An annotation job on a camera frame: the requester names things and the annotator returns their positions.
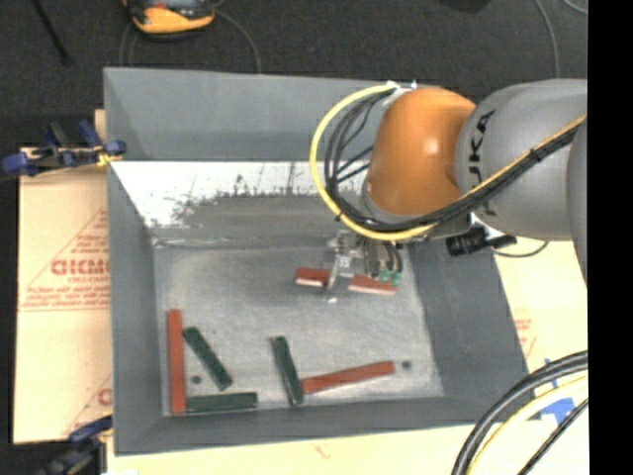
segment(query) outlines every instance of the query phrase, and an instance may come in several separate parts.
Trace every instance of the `yellow cable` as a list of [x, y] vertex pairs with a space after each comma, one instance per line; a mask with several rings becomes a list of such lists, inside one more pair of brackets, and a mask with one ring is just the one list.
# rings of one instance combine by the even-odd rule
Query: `yellow cable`
[[[345, 224], [349, 229], [351, 229], [355, 233], [357, 233], [357, 234], [359, 234], [361, 236], [364, 236], [366, 238], [382, 240], [382, 241], [395, 241], [395, 240], [403, 240], [403, 239], [415, 238], [417, 236], [421, 236], [421, 235], [431, 231], [437, 225], [437, 223], [430, 224], [430, 225], [423, 226], [423, 227], [416, 227], [416, 228], [412, 228], [412, 229], [407, 229], [407, 230], [404, 230], [404, 231], [397, 231], [397, 232], [393, 232], [393, 233], [379, 233], [379, 232], [372, 231], [371, 229], [367, 229], [367, 228], [365, 228], [363, 226], [358, 225], [356, 222], [351, 220], [349, 217], [347, 217], [347, 215], [345, 215], [341, 211], [341, 209], [338, 207], [338, 205], [333, 201], [333, 199], [329, 196], [329, 194], [325, 190], [325, 187], [323, 186], [323, 184], [322, 184], [322, 182], [320, 180], [320, 177], [318, 175], [317, 151], [318, 151], [318, 144], [319, 144], [319, 142], [320, 142], [320, 140], [321, 140], [321, 138], [322, 138], [322, 136], [323, 136], [323, 134], [325, 132], [325, 129], [327, 128], [327, 125], [329, 125], [329, 123], [334, 119], [334, 117], [339, 112], [341, 112], [343, 109], [345, 109], [350, 104], [353, 104], [357, 100], [363, 99], [365, 97], [369, 97], [370, 95], [375, 95], [375, 94], [378, 94], [378, 93], [383, 93], [383, 92], [386, 92], [386, 91], [389, 91], [389, 90], [393, 90], [396, 87], [397, 86], [395, 86], [393, 83], [379, 84], [379, 85], [376, 85], [376, 86], [371, 86], [369, 88], [365, 88], [363, 90], [359, 90], [357, 92], [354, 92], [351, 95], [348, 95], [347, 97], [342, 99], [340, 102], [338, 102], [336, 105], [334, 105], [327, 112], [327, 114], [323, 117], [323, 119], [320, 121], [320, 123], [316, 127], [316, 130], [315, 130], [315, 133], [313, 135], [312, 142], [311, 142], [311, 146], [310, 146], [310, 157], [309, 157], [310, 171], [311, 171], [312, 176], [313, 176], [313, 181], [315, 183], [316, 190], [317, 190], [318, 194], [320, 195], [321, 199], [323, 200], [323, 202], [325, 203], [325, 205], [331, 210], [331, 212], [336, 216], [336, 218], [338, 220], [340, 220], [343, 224]], [[548, 138], [546, 138], [545, 140], [540, 142], [537, 146], [535, 146], [534, 148], [530, 149], [529, 151], [527, 151], [526, 153], [521, 155], [515, 161], [513, 161], [512, 163], [510, 163], [506, 167], [502, 168], [501, 170], [499, 170], [498, 172], [496, 172], [495, 174], [490, 176], [486, 181], [483, 181], [482, 183], [477, 185], [475, 188], [473, 188], [472, 190], [470, 190], [469, 192], [464, 194], [462, 197], [459, 198], [458, 201], [462, 201], [463, 199], [467, 198], [468, 196], [478, 192], [482, 188], [485, 188], [492, 181], [494, 181], [500, 175], [505, 173], [508, 169], [512, 168], [517, 162], [519, 162], [523, 158], [529, 156], [529, 154], [531, 152], [533, 152], [534, 150], [539, 150], [541, 147], [543, 147], [543, 146], [547, 145], [549, 142], [557, 139], [559, 136], [561, 136], [565, 132], [568, 132], [569, 130], [571, 130], [574, 127], [578, 126], [579, 124], [581, 124], [585, 120], [586, 117], [587, 117], [587, 114], [583, 114], [579, 118], [573, 120], [572, 122], [567, 124], [565, 127], [563, 127], [561, 130], [559, 130], [555, 134], [552, 134], [551, 136], [549, 136]]]
[[481, 465], [481, 461], [484, 455], [487, 452], [490, 452], [491, 445], [498, 442], [501, 437], [507, 436], [523, 422], [527, 421], [530, 417], [537, 414], [544, 408], [550, 406], [553, 403], [556, 403], [563, 397], [574, 394], [574, 392], [578, 391], [579, 388], [586, 384], [587, 380], [588, 376], [585, 375], [581, 378], [577, 378], [576, 380], [572, 380], [571, 382], [560, 385], [559, 387], [550, 389], [546, 393], [543, 393], [537, 398], [530, 401], [512, 417], [502, 423], [477, 452], [477, 454], [473, 458], [473, 461], [471, 462], [468, 471], [466, 472], [467, 475], [472, 475], [473, 473], [475, 473], [477, 466]]

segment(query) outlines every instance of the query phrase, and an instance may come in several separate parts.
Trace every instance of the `blue clamp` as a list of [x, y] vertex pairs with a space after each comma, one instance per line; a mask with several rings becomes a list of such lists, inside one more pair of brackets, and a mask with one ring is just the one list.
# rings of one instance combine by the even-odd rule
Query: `blue clamp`
[[59, 454], [39, 475], [74, 475], [91, 462], [96, 462], [98, 473], [105, 469], [105, 447], [98, 434], [112, 428], [112, 416], [106, 416], [73, 431], [68, 437], [72, 445]]
[[2, 170], [8, 175], [35, 176], [55, 169], [97, 163], [102, 156], [121, 156], [128, 150], [123, 141], [103, 143], [87, 120], [81, 120], [77, 127], [83, 139], [80, 146], [72, 145], [61, 125], [53, 122], [46, 129], [44, 146], [29, 153], [20, 151], [5, 156]]

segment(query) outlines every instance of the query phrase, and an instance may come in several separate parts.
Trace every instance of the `green wooden block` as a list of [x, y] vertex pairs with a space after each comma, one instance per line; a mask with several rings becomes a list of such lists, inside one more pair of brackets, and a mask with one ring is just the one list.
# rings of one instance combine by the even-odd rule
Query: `green wooden block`
[[214, 379], [218, 389], [223, 391], [226, 387], [233, 383], [225, 367], [222, 365], [218, 357], [211, 350], [211, 347], [202, 336], [198, 328], [187, 328], [182, 331], [182, 335], [191, 346], [200, 361], [205, 365], [211, 378]]

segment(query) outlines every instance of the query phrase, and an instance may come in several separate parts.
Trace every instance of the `cardboard sheet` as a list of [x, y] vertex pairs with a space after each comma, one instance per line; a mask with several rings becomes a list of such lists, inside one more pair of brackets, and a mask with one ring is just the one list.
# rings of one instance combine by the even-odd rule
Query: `cardboard sheet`
[[112, 410], [105, 172], [21, 179], [14, 441]]

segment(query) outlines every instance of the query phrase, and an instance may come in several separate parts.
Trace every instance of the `clamp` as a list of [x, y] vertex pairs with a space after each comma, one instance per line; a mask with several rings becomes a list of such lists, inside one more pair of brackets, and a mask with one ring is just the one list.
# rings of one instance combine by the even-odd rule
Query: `clamp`
[[45, 145], [5, 156], [3, 171], [8, 175], [35, 176], [56, 169], [107, 163], [128, 150], [123, 141], [102, 142], [87, 120], [81, 120], [77, 127], [83, 142], [73, 145], [59, 122], [52, 122], [45, 132]]

